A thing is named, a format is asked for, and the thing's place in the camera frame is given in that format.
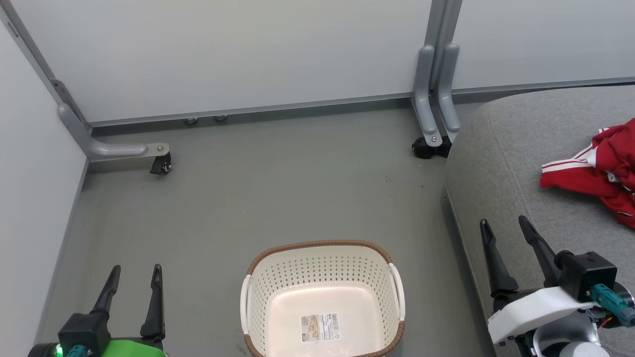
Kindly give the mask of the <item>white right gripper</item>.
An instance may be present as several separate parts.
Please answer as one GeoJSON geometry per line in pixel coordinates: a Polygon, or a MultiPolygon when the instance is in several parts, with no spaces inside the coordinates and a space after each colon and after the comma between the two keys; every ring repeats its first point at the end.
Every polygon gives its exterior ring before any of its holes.
{"type": "MultiPolygon", "coordinates": [[[[597,303],[579,302],[570,296],[559,285],[562,270],[555,264],[556,254],[539,234],[535,226],[526,216],[519,216],[524,238],[534,250],[540,269],[545,277],[543,285],[547,289],[522,297],[508,303],[501,310],[495,312],[488,319],[488,330],[492,343],[498,344],[510,336],[525,334],[564,318],[579,309],[596,307],[597,303]]],[[[518,290],[518,284],[506,269],[501,254],[496,247],[496,238],[489,222],[482,219],[479,222],[486,267],[489,275],[491,296],[496,298],[501,294],[511,294],[518,290]]]]}

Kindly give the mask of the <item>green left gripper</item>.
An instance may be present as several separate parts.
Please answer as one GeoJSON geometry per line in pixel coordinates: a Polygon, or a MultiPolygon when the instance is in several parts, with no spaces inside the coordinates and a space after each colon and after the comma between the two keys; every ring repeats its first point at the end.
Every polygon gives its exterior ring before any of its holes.
{"type": "MultiPolygon", "coordinates": [[[[90,314],[109,315],[113,297],[120,282],[121,266],[111,269],[90,314]]],[[[141,337],[113,338],[104,350],[95,357],[167,357],[163,351],[165,339],[165,299],[163,292],[163,274],[160,264],[155,264],[150,281],[152,294],[146,319],[140,329],[141,337]]]]}

